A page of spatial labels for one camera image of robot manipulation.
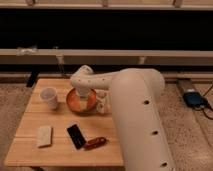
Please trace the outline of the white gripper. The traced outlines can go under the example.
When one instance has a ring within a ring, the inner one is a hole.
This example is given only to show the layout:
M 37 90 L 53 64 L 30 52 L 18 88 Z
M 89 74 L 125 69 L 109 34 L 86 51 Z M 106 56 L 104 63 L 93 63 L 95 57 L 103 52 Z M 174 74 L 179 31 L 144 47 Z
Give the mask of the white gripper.
M 97 92 L 96 110 L 100 114 L 106 114 L 109 112 L 109 98 L 106 91 Z

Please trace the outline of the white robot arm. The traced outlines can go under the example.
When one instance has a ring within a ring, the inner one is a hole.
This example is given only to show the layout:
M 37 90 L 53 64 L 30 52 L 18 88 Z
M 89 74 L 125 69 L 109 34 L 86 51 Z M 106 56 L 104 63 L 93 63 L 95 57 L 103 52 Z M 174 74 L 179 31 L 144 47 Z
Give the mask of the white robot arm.
M 125 171 L 176 171 L 156 101 L 165 88 L 155 69 L 128 68 L 96 74 L 83 65 L 71 77 L 80 97 L 107 90 Z

